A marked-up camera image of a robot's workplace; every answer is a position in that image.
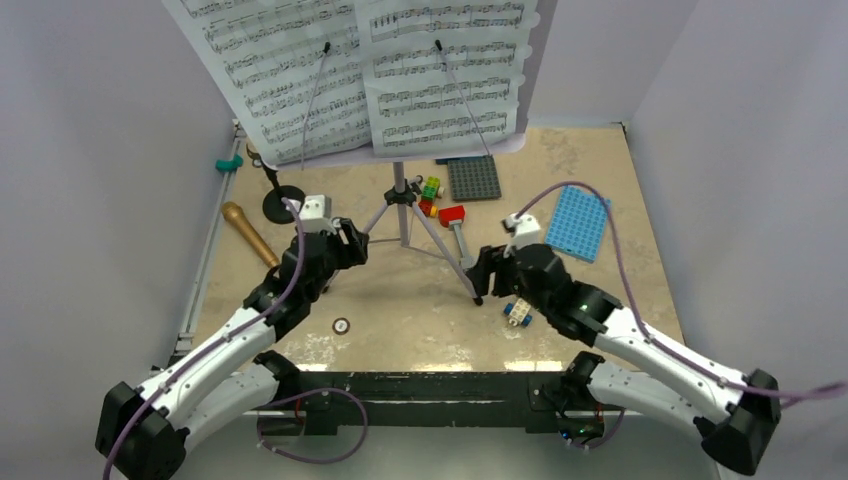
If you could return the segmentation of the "black microphone stand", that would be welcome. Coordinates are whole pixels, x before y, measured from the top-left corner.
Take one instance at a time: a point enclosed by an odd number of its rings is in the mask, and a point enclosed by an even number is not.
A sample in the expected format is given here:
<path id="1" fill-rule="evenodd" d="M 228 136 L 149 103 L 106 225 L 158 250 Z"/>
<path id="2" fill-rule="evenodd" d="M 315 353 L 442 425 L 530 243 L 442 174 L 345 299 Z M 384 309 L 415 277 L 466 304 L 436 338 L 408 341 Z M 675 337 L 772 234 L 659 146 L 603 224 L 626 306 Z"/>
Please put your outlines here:
<path id="1" fill-rule="evenodd" d="M 254 167 L 262 168 L 272 186 L 271 191 L 265 195 L 262 202 L 262 211 L 265 217 L 271 223 L 278 225 L 293 223 L 295 221 L 294 214 L 300 211 L 305 200 L 304 191 L 292 185 L 281 185 L 277 171 L 264 163 L 258 149 L 250 139 L 246 141 L 245 152 Z"/>

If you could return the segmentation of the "gold microphone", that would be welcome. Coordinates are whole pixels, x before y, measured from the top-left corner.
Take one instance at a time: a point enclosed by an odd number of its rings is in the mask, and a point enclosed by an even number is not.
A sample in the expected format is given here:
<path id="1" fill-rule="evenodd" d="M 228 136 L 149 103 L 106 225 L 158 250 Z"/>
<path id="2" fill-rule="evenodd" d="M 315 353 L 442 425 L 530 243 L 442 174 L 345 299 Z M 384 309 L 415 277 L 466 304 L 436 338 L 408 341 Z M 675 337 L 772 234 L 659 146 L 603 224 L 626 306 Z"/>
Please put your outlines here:
<path id="1" fill-rule="evenodd" d="M 241 206 L 227 201 L 220 207 L 220 212 L 225 221 L 239 233 L 267 267 L 272 268 L 280 264 L 277 254 L 255 229 Z"/>

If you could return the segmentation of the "sheet music page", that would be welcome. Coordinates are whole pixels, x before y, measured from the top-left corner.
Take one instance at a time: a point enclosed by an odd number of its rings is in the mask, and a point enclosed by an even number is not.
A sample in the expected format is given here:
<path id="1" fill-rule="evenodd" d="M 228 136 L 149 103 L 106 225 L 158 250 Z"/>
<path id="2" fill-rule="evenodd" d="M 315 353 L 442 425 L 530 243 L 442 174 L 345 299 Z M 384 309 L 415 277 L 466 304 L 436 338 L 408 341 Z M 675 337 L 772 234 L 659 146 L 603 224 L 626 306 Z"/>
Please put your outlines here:
<path id="1" fill-rule="evenodd" d="M 378 157 L 458 154 L 517 132 L 534 1 L 357 1 Z"/>
<path id="2" fill-rule="evenodd" d="M 166 1 L 262 161 L 371 141 L 351 1 Z"/>

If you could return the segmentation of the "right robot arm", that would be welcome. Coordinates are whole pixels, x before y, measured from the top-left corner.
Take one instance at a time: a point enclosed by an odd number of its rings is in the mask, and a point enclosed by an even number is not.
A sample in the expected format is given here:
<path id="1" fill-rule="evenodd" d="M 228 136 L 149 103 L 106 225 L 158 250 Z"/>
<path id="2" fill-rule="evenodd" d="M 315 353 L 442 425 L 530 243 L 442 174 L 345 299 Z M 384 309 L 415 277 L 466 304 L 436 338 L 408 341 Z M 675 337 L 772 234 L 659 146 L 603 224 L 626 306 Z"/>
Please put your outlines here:
<path id="1" fill-rule="evenodd" d="M 625 381 L 601 384 L 587 369 L 564 376 L 561 392 L 576 407 L 592 400 L 656 418 L 684 419 L 704 452 L 741 475 L 756 473 L 781 420 L 773 393 L 777 380 L 756 369 L 727 367 L 678 343 L 646 323 L 604 290 L 575 280 L 544 244 L 518 250 L 485 246 L 466 272 L 475 294 L 517 296 L 560 335 L 619 357 L 643 372 L 642 396 L 627 395 Z"/>

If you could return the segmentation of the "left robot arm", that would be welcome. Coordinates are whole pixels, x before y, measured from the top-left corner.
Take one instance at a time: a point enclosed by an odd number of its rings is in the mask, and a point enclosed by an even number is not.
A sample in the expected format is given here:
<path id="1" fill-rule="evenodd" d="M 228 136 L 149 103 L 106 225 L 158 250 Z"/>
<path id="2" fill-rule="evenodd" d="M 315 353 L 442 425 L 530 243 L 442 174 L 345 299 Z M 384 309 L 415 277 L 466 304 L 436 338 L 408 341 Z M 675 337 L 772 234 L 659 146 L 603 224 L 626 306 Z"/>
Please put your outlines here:
<path id="1" fill-rule="evenodd" d="M 295 223 L 278 265 L 219 330 L 141 384 L 108 391 L 95 438 L 103 478 L 118 471 L 170 479 L 195 447 L 242 414 L 337 393 L 303 384 L 300 369 L 272 347 L 310 315 L 337 272 L 367 262 L 369 235 L 349 218 Z"/>

